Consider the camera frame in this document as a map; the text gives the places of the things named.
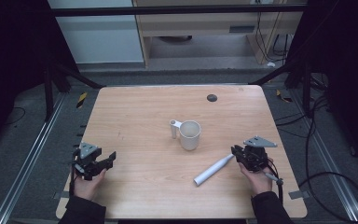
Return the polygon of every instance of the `human hand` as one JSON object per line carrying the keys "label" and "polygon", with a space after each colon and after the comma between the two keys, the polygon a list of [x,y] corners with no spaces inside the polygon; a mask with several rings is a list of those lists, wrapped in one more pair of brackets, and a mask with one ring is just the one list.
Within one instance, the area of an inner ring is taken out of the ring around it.
{"label": "human hand", "polygon": [[263,192],[272,191],[272,180],[265,175],[265,173],[270,173],[268,167],[264,168],[263,171],[253,173],[248,171],[241,162],[238,162],[238,165],[241,168],[241,173],[248,178],[254,196]]}
{"label": "human hand", "polygon": [[81,175],[75,175],[75,196],[92,201],[98,186],[103,181],[105,173],[106,169],[101,170],[101,172],[98,175],[94,176],[92,180],[85,180],[82,178]]}

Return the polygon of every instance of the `white cylinder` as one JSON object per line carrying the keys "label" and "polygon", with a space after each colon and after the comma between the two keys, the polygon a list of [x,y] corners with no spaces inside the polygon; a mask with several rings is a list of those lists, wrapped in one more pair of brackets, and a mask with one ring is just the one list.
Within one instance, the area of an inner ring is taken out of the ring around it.
{"label": "white cylinder", "polygon": [[202,172],[200,175],[198,175],[196,178],[194,178],[194,182],[199,186],[202,184],[205,180],[207,180],[209,177],[214,175],[217,171],[219,171],[223,166],[225,166],[228,161],[233,158],[233,154],[229,154],[225,158],[221,159],[220,161],[217,161],[214,165],[209,167],[206,171]]}

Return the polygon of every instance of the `black sleeve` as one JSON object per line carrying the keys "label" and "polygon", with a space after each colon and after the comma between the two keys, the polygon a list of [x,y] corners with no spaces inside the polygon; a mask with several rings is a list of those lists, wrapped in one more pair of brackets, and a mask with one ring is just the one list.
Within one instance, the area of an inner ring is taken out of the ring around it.
{"label": "black sleeve", "polygon": [[106,207],[92,201],[72,196],[66,205],[59,224],[104,224]]}
{"label": "black sleeve", "polygon": [[257,194],[252,198],[252,207],[258,224],[269,223],[294,223],[286,210],[284,210],[281,201],[273,191]]}

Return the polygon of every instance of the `black cable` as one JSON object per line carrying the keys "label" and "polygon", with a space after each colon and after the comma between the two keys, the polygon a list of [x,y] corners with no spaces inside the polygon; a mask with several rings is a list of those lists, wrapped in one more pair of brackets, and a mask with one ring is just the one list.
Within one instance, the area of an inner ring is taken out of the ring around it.
{"label": "black cable", "polygon": [[80,153],[80,149],[77,148],[72,154],[72,162],[71,162],[71,182],[69,183],[69,196],[73,196],[75,194],[75,164],[76,164],[76,156]]}
{"label": "black cable", "polygon": [[285,117],[282,117],[282,118],[279,118],[279,119],[275,119],[275,121],[280,120],[280,119],[291,118],[291,117],[293,117],[293,116],[295,116],[295,115],[299,115],[299,114],[301,114],[301,112],[298,112],[298,113],[295,113],[295,114],[292,114],[292,115],[288,115],[288,116],[285,116]]}
{"label": "black cable", "polygon": [[289,54],[288,59],[289,61],[286,61],[285,66],[282,66],[278,68],[276,71],[271,72],[270,74],[266,75],[265,77],[261,77],[257,81],[251,82],[249,84],[251,85],[263,85],[267,81],[271,80],[272,78],[280,75],[283,72],[291,71],[295,66],[298,65],[298,63],[301,63],[303,61],[303,58],[306,58],[308,54],[308,50],[310,49],[310,41],[312,41],[315,36],[320,32],[321,27],[326,23],[326,21],[330,18],[330,16],[333,14],[334,10],[336,9],[338,5],[339,0],[336,0],[334,2],[334,5],[331,7],[330,11],[327,13],[327,15],[322,19],[321,22],[316,26],[316,28],[312,31],[311,34],[308,35],[308,37],[303,41],[303,43],[296,49],[292,50],[291,54]]}
{"label": "black cable", "polygon": [[299,186],[302,186],[304,183],[308,183],[308,187],[310,189],[310,193],[312,194],[313,198],[315,199],[316,203],[319,204],[326,212],[328,212],[330,215],[332,215],[333,217],[336,217],[337,219],[341,220],[341,221],[345,221],[345,222],[350,222],[350,223],[358,223],[358,221],[352,221],[350,219],[347,219],[345,217],[341,217],[340,215],[334,213],[333,211],[331,211],[330,209],[328,209],[317,197],[317,195],[315,194],[315,192],[313,191],[313,187],[310,183],[310,180],[316,176],[319,175],[339,175],[341,177],[346,178],[347,180],[350,180],[350,182],[358,189],[358,186],[354,183],[354,181],[352,181],[351,179],[349,179],[348,177],[346,177],[345,175],[342,174],[338,174],[338,173],[334,173],[334,172],[322,172],[316,175],[310,175],[310,170],[309,170],[309,144],[310,144],[310,136],[311,136],[311,130],[312,127],[315,125],[315,117],[314,117],[314,111],[316,111],[317,105],[321,102],[323,102],[324,96],[322,96],[321,98],[317,99],[312,107],[312,116],[311,116],[311,124],[310,124],[310,131],[308,133],[307,136],[307,140],[306,140],[306,145],[305,145],[305,166],[306,166],[306,180],[304,180]]}
{"label": "black cable", "polygon": [[300,137],[300,138],[307,138],[307,136],[301,136],[301,135],[298,135],[298,134],[296,134],[296,133],[291,133],[291,132],[289,132],[289,131],[286,131],[285,129],[278,129],[279,131],[282,131],[282,132],[285,132],[285,133],[289,133],[289,134],[291,134],[291,135],[293,135],[293,136],[296,136],[296,137]]}
{"label": "black cable", "polygon": [[284,41],[284,50],[283,50],[283,60],[282,60],[282,65],[284,65],[284,61],[286,61],[286,57],[287,57],[287,50],[286,50],[286,48],[287,48],[287,37],[288,37],[289,35],[286,35],[286,39],[285,39],[285,41]]}
{"label": "black cable", "polygon": [[[260,0],[255,1],[257,4],[261,4]],[[273,59],[269,57],[269,53],[267,51],[266,43],[264,42],[263,35],[260,30],[260,21],[261,21],[261,12],[257,12],[257,27],[255,29],[255,42],[259,47],[261,53],[263,54],[264,59],[266,59],[270,63],[275,63],[278,61],[282,61],[283,59]],[[261,48],[260,43],[258,42],[257,35],[260,34],[261,42],[263,43],[264,50]]]}
{"label": "black cable", "polygon": [[319,80],[318,78],[316,78],[315,76],[311,75],[310,76],[311,79],[311,86],[314,90],[321,92],[321,91],[327,91],[327,85],[325,84],[324,81],[324,76],[321,74],[321,80]]}
{"label": "black cable", "polygon": [[328,79],[327,80],[324,80],[324,74],[322,74],[322,73],[320,73],[319,74],[320,76],[321,76],[321,82],[324,84],[324,86],[326,87],[326,88],[328,88]]}
{"label": "black cable", "polygon": [[298,122],[298,121],[302,120],[302,119],[303,119],[303,118],[305,118],[305,117],[306,117],[306,116],[305,116],[305,115],[303,115],[303,116],[301,116],[301,117],[299,117],[299,118],[297,118],[297,119],[294,119],[294,120],[288,121],[288,122],[286,122],[286,123],[276,124],[276,126],[277,126],[277,127],[279,127],[279,126],[284,126],[284,125],[293,124],[293,123],[296,123],[296,122]]}
{"label": "black cable", "polygon": [[277,35],[277,37],[275,37],[274,45],[272,46],[272,52],[274,52],[274,54],[277,55],[277,56],[282,56],[281,54],[277,53],[277,52],[280,52],[281,50],[276,50],[275,49],[275,46],[277,45],[278,39],[279,39],[279,35]]}
{"label": "black cable", "polygon": [[272,160],[268,159],[268,161],[272,164],[272,166],[274,167],[274,169],[272,169],[272,167],[267,164],[267,167],[269,168],[269,170],[272,172],[273,175],[275,175],[275,177],[277,177],[278,180],[276,180],[276,184],[278,186],[278,198],[279,201],[281,202],[281,204],[283,204],[283,180],[279,178],[279,174],[278,174],[278,170],[277,167],[275,166],[275,164],[272,162]]}
{"label": "black cable", "polygon": [[25,116],[25,109],[24,109],[24,108],[16,106],[16,107],[13,107],[13,109],[20,109],[20,110],[22,110],[22,115],[21,115],[18,119],[14,120],[14,121],[5,123],[5,125],[14,124],[14,123],[18,122],[19,120],[21,120],[22,118],[24,118],[24,116]]}

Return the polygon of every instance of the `table top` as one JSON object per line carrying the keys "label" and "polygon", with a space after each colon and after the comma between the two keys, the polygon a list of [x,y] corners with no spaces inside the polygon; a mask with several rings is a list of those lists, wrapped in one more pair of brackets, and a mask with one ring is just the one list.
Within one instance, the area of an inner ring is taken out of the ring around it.
{"label": "table top", "polygon": [[[217,101],[207,100],[209,94]],[[170,120],[196,120],[202,129],[192,151],[172,139]],[[143,86],[100,90],[83,141],[101,147],[101,161],[117,159],[95,199],[106,218],[252,218],[251,189],[235,158],[197,187],[193,179],[230,153],[234,145],[261,136],[283,185],[290,217],[307,214],[302,199],[288,192],[298,186],[263,90],[259,86]],[[69,177],[64,190],[69,189]],[[57,217],[65,212],[61,198]]]}

